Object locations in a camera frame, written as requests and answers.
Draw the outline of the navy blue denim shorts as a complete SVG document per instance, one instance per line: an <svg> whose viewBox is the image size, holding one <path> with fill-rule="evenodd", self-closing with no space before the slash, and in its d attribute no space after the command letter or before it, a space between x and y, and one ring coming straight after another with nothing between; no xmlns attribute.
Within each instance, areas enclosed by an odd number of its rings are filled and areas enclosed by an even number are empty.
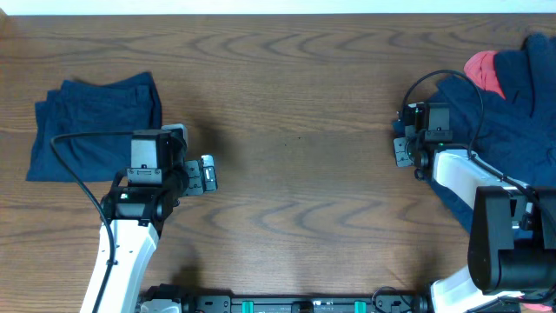
<svg viewBox="0 0 556 313"><path fill-rule="evenodd" d="M494 67L506 98L479 88L464 71L439 70L431 96L447 103L457 146L511 178L555 185L555 40L529 36L519 50L497 51Z"/></svg>

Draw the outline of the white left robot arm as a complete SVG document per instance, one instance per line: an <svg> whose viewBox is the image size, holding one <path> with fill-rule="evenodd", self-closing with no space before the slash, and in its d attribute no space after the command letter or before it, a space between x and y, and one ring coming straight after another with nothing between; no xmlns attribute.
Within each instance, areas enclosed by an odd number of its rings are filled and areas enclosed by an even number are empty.
<svg viewBox="0 0 556 313"><path fill-rule="evenodd" d="M179 287L161 284L140 293L165 220L186 196L217 190L211 155L187 160L182 124L138 130L129 167L117 172L101 201L105 218L83 312L192 312L195 302Z"/></svg>

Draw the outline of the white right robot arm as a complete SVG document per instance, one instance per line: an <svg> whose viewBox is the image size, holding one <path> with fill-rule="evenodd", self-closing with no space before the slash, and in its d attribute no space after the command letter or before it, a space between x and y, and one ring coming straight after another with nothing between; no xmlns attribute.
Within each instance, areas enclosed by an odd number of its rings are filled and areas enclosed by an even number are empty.
<svg viewBox="0 0 556 313"><path fill-rule="evenodd" d="M432 283L413 312L518 312L523 304L555 309L555 191L534 189L485 163L471 145L453 142L444 103L402 107L399 167L450 190L470 208L467 265Z"/></svg>

